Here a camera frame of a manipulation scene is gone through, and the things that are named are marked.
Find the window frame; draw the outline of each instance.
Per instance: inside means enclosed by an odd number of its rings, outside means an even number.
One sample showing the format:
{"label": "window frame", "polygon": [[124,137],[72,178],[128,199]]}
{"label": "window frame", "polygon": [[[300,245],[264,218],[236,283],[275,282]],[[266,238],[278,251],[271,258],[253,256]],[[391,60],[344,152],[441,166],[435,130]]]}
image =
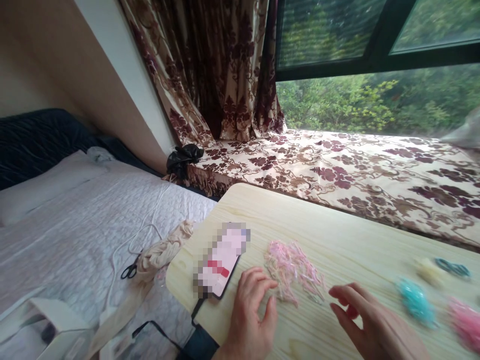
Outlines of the window frame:
{"label": "window frame", "polygon": [[[285,1],[278,0],[275,64],[279,63]],[[416,3],[417,0],[386,0],[362,56],[277,68],[276,80],[328,78],[480,62],[480,40],[391,53]]]}

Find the dark blue headboard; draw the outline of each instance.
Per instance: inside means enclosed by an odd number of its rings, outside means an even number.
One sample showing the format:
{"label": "dark blue headboard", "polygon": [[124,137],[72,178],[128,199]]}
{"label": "dark blue headboard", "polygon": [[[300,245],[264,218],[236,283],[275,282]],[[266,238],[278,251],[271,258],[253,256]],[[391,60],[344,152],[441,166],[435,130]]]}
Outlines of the dark blue headboard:
{"label": "dark blue headboard", "polygon": [[63,158],[92,146],[106,148],[118,160],[159,175],[121,141],[95,137],[63,109],[45,109],[0,118],[0,191],[43,174]]}

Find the white bedsheet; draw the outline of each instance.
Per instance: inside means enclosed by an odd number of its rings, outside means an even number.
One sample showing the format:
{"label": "white bedsheet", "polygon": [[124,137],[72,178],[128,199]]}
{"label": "white bedsheet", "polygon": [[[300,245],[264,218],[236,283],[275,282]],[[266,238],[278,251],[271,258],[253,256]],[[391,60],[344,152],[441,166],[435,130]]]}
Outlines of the white bedsheet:
{"label": "white bedsheet", "polygon": [[[45,286],[37,296],[65,301],[94,326],[112,281],[112,253],[140,229],[159,196],[163,194],[155,216],[152,219],[150,214],[145,224],[155,224],[163,239],[185,219],[203,221],[216,204],[124,163],[112,161],[107,166],[109,172],[49,201],[15,225],[0,228],[0,314],[28,292]],[[157,234],[145,229],[134,248],[140,251],[157,241]],[[127,248],[128,244],[115,258],[119,272],[135,260]],[[112,305],[121,303],[128,284],[129,280],[120,280],[119,273]],[[134,330],[147,320],[155,320],[181,345],[193,331],[188,312],[165,286],[165,273],[155,279],[128,328]],[[6,355],[1,354],[5,349],[0,347],[0,355]],[[129,357],[167,359],[175,355],[168,340],[148,325]]]}

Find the beige cloth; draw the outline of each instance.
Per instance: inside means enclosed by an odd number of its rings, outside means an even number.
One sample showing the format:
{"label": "beige cloth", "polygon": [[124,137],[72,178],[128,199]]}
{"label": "beige cloth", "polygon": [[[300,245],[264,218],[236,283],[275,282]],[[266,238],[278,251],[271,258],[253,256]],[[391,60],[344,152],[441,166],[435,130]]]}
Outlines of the beige cloth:
{"label": "beige cloth", "polygon": [[194,222],[185,220],[173,230],[165,241],[153,244],[138,259],[135,286],[118,309],[98,328],[90,343],[87,359],[91,359],[134,317],[154,285],[158,270],[168,265],[185,242],[190,239]]}

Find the window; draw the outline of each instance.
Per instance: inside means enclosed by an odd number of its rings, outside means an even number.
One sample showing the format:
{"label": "window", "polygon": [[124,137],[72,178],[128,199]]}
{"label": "window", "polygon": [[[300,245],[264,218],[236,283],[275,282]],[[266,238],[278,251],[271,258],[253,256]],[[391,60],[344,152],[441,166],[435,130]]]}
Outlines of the window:
{"label": "window", "polygon": [[479,0],[278,1],[278,81],[480,62]]}
{"label": "window", "polygon": [[278,68],[361,57],[385,0],[285,0]]}
{"label": "window", "polygon": [[479,1],[418,0],[393,53],[479,40]]}
{"label": "window", "polygon": [[439,138],[480,105],[480,64],[277,83],[289,129]]}
{"label": "window", "polygon": [[441,137],[480,105],[480,0],[279,0],[291,129]]}

